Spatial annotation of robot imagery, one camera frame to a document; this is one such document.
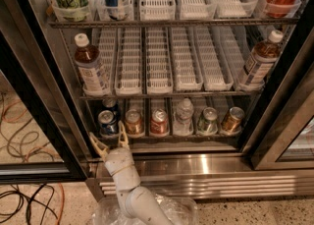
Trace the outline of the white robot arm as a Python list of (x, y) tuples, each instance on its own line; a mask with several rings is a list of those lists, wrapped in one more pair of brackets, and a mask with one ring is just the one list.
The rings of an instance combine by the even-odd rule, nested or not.
[(120, 210), (127, 218), (137, 218), (145, 225), (173, 225), (155, 196), (141, 185), (126, 128), (121, 121), (118, 127), (118, 147), (115, 149), (110, 149), (94, 133), (89, 133), (89, 140), (115, 183)]

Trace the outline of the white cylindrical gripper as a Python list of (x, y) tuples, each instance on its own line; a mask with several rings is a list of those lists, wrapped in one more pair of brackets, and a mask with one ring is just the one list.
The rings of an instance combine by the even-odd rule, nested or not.
[(105, 161), (105, 167), (114, 180), (119, 192), (130, 192), (140, 185), (140, 177), (134, 166), (129, 148), (129, 138), (122, 121), (118, 123), (119, 148), (110, 151), (109, 147), (101, 142), (94, 133), (89, 133), (89, 140), (96, 153)]

